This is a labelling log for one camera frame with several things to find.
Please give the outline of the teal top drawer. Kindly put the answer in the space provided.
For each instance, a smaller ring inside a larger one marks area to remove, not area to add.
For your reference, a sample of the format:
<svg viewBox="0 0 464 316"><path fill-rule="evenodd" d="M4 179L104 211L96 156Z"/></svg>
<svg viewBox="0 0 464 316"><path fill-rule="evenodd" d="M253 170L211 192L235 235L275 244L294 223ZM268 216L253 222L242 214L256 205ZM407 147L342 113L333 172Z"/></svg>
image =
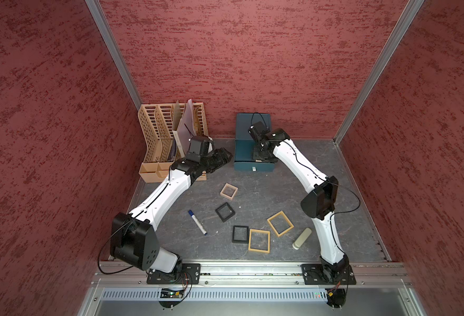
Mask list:
<svg viewBox="0 0 464 316"><path fill-rule="evenodd" d="M245 172L272 172L274 163L256 162L253 152L256 143L253 140L236 140L234 152L234 169Z"/></svg>

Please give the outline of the small beige brooch box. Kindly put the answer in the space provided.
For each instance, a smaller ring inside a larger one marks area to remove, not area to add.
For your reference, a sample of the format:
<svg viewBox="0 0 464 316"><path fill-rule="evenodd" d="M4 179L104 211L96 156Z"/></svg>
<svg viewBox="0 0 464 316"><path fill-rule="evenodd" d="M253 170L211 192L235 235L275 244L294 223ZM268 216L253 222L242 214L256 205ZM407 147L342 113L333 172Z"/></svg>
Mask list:
<svg viewBox="0 0 464 316"><path fill-rule="evenodd" d="M220 196L228 199L228 200L233 200L234 197L237 195L238 188L234 185L231 185L229 183L225 183L224 187L220 191Z"/></svg>

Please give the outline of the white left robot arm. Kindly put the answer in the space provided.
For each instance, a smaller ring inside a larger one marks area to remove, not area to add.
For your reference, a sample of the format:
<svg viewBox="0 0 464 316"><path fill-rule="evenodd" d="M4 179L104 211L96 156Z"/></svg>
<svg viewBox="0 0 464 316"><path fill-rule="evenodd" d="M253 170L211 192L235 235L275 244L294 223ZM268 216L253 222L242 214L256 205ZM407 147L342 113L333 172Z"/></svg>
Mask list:
<svg viewBox="0 0 464 316"><path fill-rule="evenodd" d="M156 231L165 214L180 195L203 173L210 174L229 163L232 153L225 148L212 150L199 161L175 161L157 189L129 213L118 213L112 221L110 255L141 271L180 273L181 259L160 246Z"/></svg>

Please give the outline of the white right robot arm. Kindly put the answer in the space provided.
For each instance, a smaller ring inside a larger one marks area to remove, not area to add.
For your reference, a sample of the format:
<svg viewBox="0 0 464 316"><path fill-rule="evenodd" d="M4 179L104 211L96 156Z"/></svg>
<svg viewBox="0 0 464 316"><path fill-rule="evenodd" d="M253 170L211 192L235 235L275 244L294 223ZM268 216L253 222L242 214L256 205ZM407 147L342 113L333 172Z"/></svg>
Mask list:
<svg viewBox="0 0 464 316"><path fill-rule="evenodd" d="M300 206L312 219L320 242L320 259L323 277L333 282L349 266L335 231L335 202L338 181L317 169L296 147L283 129L269 131L257 122L249 127L249 134L256 143L262 159L281 161L299 179L307 192Z"/></svg>

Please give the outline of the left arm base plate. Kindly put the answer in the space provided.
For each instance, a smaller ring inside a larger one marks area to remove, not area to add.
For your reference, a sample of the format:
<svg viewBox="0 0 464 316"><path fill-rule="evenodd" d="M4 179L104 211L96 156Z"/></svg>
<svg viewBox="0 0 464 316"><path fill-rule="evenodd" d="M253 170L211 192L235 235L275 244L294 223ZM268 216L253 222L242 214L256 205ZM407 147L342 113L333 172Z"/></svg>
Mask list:
<svg viewBox="0 0 464 316"><path fill-rule="evenodd" d="M146 284L195 285L199 284L200 272L200 263L178 263L171 273L149 270Z"/></svg>

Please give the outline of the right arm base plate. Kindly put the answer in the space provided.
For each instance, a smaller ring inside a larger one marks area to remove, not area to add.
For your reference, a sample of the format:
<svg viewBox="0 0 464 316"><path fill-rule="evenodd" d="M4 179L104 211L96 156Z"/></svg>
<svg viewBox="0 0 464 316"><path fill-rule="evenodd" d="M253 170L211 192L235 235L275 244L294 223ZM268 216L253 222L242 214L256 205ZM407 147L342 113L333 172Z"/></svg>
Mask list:
<svg viewBox="0 0 464 316"><path fill-rule="evenodd" d="M302 264L301 274L305 285L322 285L335 286L340 285L356 285L353 270L349 264L342 267L336 265L323 264Z"/></svg>

